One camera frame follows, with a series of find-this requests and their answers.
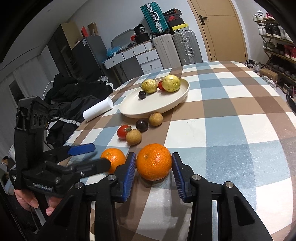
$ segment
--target gray suitcase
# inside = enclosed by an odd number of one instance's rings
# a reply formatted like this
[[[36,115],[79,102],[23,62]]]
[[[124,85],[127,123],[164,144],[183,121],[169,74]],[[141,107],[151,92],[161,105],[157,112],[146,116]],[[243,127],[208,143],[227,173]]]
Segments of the gray suitcase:
[[[192,30],[182,31],[173,35],[173,40],[182,65],[202,62],[202,55]]]
[[[153,38],[152,42],[164,69],[181,66],[171,34],[160,35]]]

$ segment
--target checkered tablecloth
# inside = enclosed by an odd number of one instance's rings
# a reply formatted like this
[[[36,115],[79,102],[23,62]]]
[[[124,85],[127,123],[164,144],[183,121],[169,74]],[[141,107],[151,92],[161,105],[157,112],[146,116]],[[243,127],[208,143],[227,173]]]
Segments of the checkered tablecloth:
[[[144,132],[137,146],[119,141],[118,127],[134,128],[137,121],[119,112],[122,100],[145,79],[161,80],[168,74],[190,82],[188,96],[163,114],[161,126]],[[98,158],[110,147],[138,154],[147,144],[160,143],[171,153],[178,152],[184,164],[208,181],[232,181],[273,239],[283,240],[295,220],[296,117],[257,74],[232,61],[192,64],[134,78],[111,98],[113,109],[83,122],[66,143],[94,143],[95,156],[73,157],[70,163]],[[87,185],[102,177],[82,181]],[[179,198],[172,173],[162,182],[147,182],[136,175],[128,202],[116,206],[122,240],[186,240],[191,208]],[[213,218],[215,240],[216,214]]]

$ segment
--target red tomato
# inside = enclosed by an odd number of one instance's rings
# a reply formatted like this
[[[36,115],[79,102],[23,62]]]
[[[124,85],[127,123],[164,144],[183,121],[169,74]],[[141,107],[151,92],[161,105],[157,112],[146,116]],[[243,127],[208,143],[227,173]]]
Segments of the red tomato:
[[[128,125],[124,125],[118,128],[117,130],[117,136],[120,139],[125,139],[126,138],[126,134],[131,131],[131,127]]]
[[[163,88],[162,84],[161,84],[161,81],[158,83],[158,88],[162,91],[164,91],[165,89]]]

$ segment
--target finger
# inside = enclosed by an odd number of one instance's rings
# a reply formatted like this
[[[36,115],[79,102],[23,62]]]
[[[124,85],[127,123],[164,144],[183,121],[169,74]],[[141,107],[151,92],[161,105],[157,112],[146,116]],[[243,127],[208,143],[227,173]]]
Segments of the finger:
[[[38,201],[34,195],[33,192],[31,192],[30,190],[15,190],[15,195],[17,197],[18,202],[20,203],[20,205],[28,210],[26,207],[24,207],[24,203],[27,203],[29,205],[31,205],[34,208],[38,208],[39,204]]]
[[[47,214],[48,216],[50,216],[54,210],[55,210],[55,207],[48,207],[48,208],[46,209],[46,214]]]
[[[50,197],[48,199],[48,206],[50,206],[50,207],[56,207],[60,203],[61,200],[62,199],[59,198],[59,197]]]

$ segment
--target beige plate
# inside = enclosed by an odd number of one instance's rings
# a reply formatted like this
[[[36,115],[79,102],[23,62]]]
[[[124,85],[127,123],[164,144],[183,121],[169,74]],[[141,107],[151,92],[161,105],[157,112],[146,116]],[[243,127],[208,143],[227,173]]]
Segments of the beige plate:
[[[119,106],[119,111],[127,117],[146,118],[153,113],[164,113],[185,99],[189,91],[189,83],[179,78],[181,87],[175,92],[161,91],[157,89],[153,94],[147,94],[145,99],[139,99],[141,87],[130,93]]]

